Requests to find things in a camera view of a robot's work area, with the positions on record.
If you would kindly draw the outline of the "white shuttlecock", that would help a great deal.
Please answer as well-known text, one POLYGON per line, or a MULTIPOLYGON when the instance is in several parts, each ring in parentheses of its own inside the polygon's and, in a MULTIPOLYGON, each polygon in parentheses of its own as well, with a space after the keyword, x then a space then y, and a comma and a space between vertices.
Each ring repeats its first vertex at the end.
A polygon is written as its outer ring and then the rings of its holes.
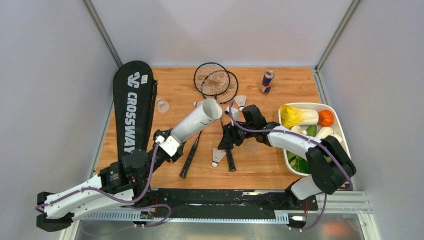
POLYGON ((170 104, 165 100, 158 99, 156 103, 157 103, 157 110, 159 113, 166 113, 170 109, 170 104))
POLYGON ((220 161, 226 156, 226 152, 223 150, 219 150, 217 148, 214 148, 212 151, 212 163, 211 165, 213 167, 217 167, 220 163, 220 161))
POLYGON ((247 96, 244 94, 236 95, 234 97, 234 101, 237 104, 239 111, 241 112, 245 108, 247 96))
POLYGON ((193 106, 195 107, 195 108, 197 108, 197 107, 200 107, 202 104, 203 104, 203 100, 202 101, 195 101, 194 103, 193 103, 193 106))

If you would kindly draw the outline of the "clear plastic tube lid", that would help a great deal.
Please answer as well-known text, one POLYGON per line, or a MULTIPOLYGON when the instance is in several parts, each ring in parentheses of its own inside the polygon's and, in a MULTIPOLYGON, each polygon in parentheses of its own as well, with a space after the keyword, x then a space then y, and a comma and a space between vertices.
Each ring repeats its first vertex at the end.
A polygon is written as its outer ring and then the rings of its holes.
POLYGON ((249 155, 258 155, 261 151, 261 147, 257 142, 248 142, 245 145, 245 150, 249 155))

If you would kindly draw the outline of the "white shuttlecock tube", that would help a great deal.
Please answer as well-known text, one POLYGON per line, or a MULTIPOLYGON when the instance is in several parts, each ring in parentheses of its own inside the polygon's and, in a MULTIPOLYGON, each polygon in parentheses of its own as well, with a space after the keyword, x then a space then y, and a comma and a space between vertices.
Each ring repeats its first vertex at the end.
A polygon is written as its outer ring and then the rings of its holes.
POLYGON ((170 135, 180 143, 184 143, 195 133, 202 131, 214 121, 220 119, 222 113, 223 110, 218 102, 212 98, 207 98, 174 127, 170 135))

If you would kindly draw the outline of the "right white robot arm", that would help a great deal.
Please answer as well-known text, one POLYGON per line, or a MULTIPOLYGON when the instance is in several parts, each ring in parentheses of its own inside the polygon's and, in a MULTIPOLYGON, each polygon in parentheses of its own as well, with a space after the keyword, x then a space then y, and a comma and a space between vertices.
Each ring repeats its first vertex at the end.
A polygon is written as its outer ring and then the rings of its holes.
POLYGON ((324 193, 331 195, 346 182, 351 183, 357 169, 334 136, 317 138, 294 132, 278 122, 267 121, 252 104, 242 111, 245 121, 232 120, 223 126, 219 150, 231 150, 245 139, 254 138, 270 147, 284 149, 306 160, 310 174, 293 182, 286 191, 286 205, 300 208, 306 198, 324 193))

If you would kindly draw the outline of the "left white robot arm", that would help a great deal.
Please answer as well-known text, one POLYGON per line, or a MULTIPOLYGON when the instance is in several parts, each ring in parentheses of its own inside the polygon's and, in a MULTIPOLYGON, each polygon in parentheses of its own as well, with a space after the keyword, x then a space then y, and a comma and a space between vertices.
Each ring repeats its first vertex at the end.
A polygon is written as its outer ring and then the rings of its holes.
POLYGON ((123 154, 117 162, 102 169, 85 182, 60 193, 37 195, 36 226, 46 232, 64 230, 81 218, 115 207, 147 207, 153 201, 149 190, 152 175, 164 162, 175 162, 183 155, 186 132, 171 128, 157 130, 153 148, 146 151, 133 133, 125 135, 123 154))

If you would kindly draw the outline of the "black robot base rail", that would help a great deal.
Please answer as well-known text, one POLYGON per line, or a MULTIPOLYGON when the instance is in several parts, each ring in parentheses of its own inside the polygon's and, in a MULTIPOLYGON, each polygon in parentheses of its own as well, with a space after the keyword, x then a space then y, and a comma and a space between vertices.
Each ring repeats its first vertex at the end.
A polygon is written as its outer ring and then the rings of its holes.
POLYGON ((151 206, 153 216, 169 220, 289 222, 299 228, 317 199, 298 200, 286 190, 158 188, 148 191, 134 207, 151 206))

